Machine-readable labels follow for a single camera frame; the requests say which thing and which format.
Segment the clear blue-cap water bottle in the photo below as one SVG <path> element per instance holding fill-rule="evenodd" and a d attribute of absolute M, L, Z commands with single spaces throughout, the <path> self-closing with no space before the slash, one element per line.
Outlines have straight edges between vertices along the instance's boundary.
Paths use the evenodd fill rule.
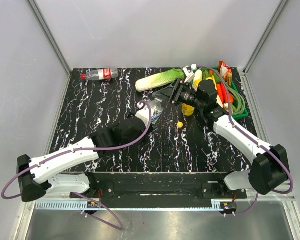
<path fill-rule="evenodd" d="M 152 112 L 151 123 L 155 125 L 159 120 L 162 112 L 164 111 L 164 108 L 161 105 L 161 101 L 158 99 L 154 99 L 150 101 L 149 105 L 151 107 L 151 112 Z"/>

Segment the yellow juice bottle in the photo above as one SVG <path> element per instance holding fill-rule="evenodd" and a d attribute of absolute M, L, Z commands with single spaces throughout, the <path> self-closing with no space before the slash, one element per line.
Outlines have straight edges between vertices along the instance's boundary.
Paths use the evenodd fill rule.
<path fill-rule="evenodd" d="M 194 114 L 195 108 L 193 106 L 187 105 L 185 103 L 182 104 L 181 112 L 184 116 L 192 116 Z"/>

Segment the yellow bottle cap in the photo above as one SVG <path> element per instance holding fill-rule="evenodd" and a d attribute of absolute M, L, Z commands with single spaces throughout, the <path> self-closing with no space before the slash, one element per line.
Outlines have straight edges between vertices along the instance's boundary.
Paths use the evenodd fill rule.
<path fill-rule="evenodd" d="M 183 127 L 183 123 L 182 123 L 182 122 L 178 122 L 178 123 L 177 123 L 177 127 L 178 127 L 178 128 L 182 128 L 182 127 Z"/>

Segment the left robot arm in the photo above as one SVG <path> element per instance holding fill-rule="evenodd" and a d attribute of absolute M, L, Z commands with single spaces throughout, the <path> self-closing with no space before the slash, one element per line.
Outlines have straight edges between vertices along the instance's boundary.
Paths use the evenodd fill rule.
<path fill-rule="evenodd" d="M 153 113 L 148 108 L 104 127 L 68 147 L 40 157 L 24 154 L 17 158 L 21 200 L 36 201 L 47 194 L 77 192 L 88 198 L 97 195 L 99 186 L 86 174 L 63 175 L 62 172 L 105 154 L 120 151 L 140 142 L 148 133 Z"/>

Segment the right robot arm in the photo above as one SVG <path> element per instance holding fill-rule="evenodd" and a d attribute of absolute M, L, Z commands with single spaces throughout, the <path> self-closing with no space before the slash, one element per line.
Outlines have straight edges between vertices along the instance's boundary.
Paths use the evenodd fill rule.
<path fill-rule="evenodd" d="M 217 186 L 218 194 L 229 198 L 239 189 L 255 190 L 261 195 L 277 193 L 277 188 L 289 179 L 286 149 L 273 146 L 238 124 L 230 113 L 217 103 L 218 92 L 212 80 L 203 80 L 196 90 L 179 78 L 175 83 L 155 91 L 152 96 L 172 105 L 194 107 L 202 124 L 228 140 L 251 163 L 249 170 L 228 173 Z"/>

